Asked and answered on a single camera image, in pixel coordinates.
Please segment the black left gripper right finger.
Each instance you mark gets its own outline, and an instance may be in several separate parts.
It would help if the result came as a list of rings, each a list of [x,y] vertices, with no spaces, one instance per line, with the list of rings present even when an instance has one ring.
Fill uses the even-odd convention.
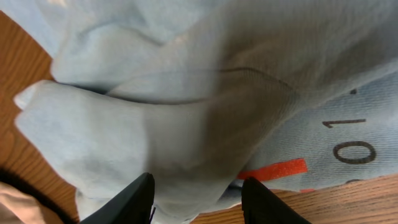
[[[244,181],[241,195],[245,224],[310,224],[253,177]]]

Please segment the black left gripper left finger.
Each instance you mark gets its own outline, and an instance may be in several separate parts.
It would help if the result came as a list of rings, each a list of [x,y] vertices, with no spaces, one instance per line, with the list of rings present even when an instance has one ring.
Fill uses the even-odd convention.
[[[154,177],[143,173],[80,224],[150,224],[154,195]]]

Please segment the light blue t-shirt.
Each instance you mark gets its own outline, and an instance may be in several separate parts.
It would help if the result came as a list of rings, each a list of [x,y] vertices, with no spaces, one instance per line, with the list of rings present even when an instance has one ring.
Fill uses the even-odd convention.
[[[253,176],[323,189],[397,172],[397,1],[1,1],[52,57],[19,131],[78,215],[141,174],[156,223],[239,203]]]

